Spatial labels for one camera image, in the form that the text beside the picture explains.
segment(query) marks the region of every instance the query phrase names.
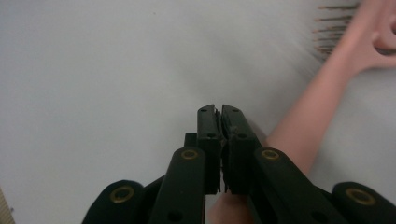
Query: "white background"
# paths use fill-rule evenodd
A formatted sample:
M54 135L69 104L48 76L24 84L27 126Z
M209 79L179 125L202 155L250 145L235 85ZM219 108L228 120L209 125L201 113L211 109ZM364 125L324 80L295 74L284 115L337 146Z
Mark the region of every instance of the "white background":
M311 30L326 3L1 0L0 185L16 222L79 223L110 183L163 175L201 106L271 132L323 62ZM396 203L394 73L350 83L314 184Z

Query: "white surface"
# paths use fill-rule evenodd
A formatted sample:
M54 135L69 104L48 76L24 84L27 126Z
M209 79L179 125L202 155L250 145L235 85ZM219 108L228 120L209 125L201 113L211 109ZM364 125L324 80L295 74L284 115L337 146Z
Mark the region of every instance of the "white surface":
M79 223L108 184L155 180L203 105L269 133L321 65L317 5L1 1L0 184L16 222ZM396 203L394 73L351 83L316 185L356 181Z

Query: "brass rivet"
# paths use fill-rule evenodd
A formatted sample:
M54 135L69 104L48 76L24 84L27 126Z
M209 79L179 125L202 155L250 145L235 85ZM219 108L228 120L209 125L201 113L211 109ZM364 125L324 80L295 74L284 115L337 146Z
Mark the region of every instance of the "brass rivet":
M363 205L375 204L375 198L371 194L361 189L347 189L346 195L355 201L355 203L360 203Z
M279 159L279 154L277 154L275 151L270 150L270 149L266 149L262 152L262 156L267 159L267 160L271 160L271 161L275 161L277 159Z
M110 200L113 203L125 203L134 196L134 189L129 185L124 185L114 189L110 194Z
M181 157L185 160L194 160L198 157L198 152L196 152L194 149L187 149L181 153Z

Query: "metal teeth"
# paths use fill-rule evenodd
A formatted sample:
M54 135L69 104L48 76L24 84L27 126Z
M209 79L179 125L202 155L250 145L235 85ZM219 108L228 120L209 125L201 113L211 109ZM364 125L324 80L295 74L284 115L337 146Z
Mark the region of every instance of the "metal teeth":
M345 31L346 26L328 26L326 29L322 30L314 30L312 33L319 33L319 32L331 32L331 31Z
M326 41L326 40L338 41L339 39L340 39L339 37L323 37L323 38L316 38L313 40L317 42L317 41Z
M355 10L359 7L359 3L354 4L354 5L346 5L346 6L322 6L319 7L319 9L327 9L327 10L340 10L340 11L352 11ZM321 33L319 38L313 39L314 42L320 43L319 41L323 41L324 44L328 45L318 45L315 46L315 49L325 55L327 58L330 54L332 54L332 51L334 50L337 42L341 39L343 32L347 29L347 25L350 24L350 22L353 19L353 15L340 15L338 17L329 17L329 18L318 18L315 19L315 21L334 21L336 24L340 25L334 25L334 26L325 26L325 28L322 29L317 29L312 31L314 34Z
M318 7L319 9L328 9L328 10L354 10L359 7L359 3L353 6L333 6L333 7Z
M315 21L350 21L352 16L343 16L343 17L333 17L333 18L324 18L324 19L315 19Z

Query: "black plastic part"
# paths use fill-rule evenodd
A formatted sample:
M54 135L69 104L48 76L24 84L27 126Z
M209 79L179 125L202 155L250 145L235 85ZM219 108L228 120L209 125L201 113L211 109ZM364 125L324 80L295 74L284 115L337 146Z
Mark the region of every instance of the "black plastic part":
M163 183L164 176L161 176L151 184L145 186L145 199L140 205L139 209L139 222L138 224L148 223L151 217L152 208L157 199L158 192L160 191L161 184Z
M372 189L354 182L337 184L333 200L350 223L395 224L396 207Z
M259 148L254 152L252 167L263 194L274 208L277 223L347 223L283 152Z
M269 188L263 190L257 181L253 181L251 184L250 193L248 195L248 206L249 206L250 214L253 216L254 223L265 223L265 224L292 223L290 217L285 212L285 209L279 209L282 208L282 204L280 203L279 200L273 199L271 200L272 203L270 203L268 197L264 194L264 192L268 194L269 190L272 190L274 193L270 195L276 198L275 191L273 189Z
M198 224L204 216L205 153L183 147L172 157L148 223Z
M114 203L111 195L118 188L127 187L133 189L133 196L122 203ZM134 181L121 180L105 188L91 205L82 224L139 223L139 208L144 197L143 187Z
M249 163L254 150L262 145L238 108L224 105L221 121L228 140L222 155L226 189L230 189L233 194L246 195L252 179Z
M205 193L216 194L220 189L221 177L220 114L214 105L207 105L198 110L197 118L196 146L206 155Z
M184 147L197 147L197 133L186 133Z

